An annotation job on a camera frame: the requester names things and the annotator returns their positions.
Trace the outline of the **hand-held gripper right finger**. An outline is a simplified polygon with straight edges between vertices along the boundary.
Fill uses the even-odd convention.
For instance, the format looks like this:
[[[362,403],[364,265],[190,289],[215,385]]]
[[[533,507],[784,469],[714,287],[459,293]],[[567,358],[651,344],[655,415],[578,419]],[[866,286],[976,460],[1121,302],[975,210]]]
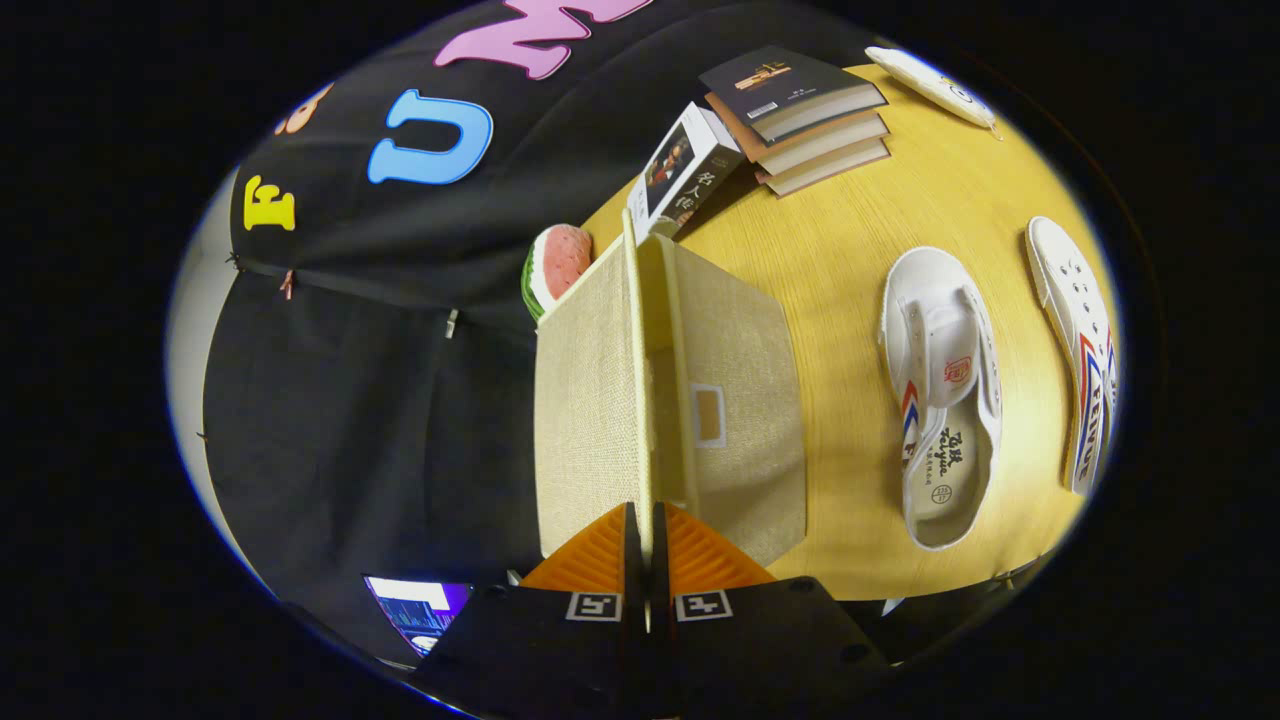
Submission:
[[[653,520],[654,719],[845,719],[890,675],[814,577],[773,577],[672,503]]]

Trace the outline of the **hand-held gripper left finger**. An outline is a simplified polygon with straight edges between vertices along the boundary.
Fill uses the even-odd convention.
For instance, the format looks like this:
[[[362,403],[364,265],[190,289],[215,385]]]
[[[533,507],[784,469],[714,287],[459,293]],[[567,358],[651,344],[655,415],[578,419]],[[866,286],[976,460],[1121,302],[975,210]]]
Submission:
[[[477,591],[408,683],[475,719],[639,719],[645,570],[636,510],[625,502],[520,584]]]

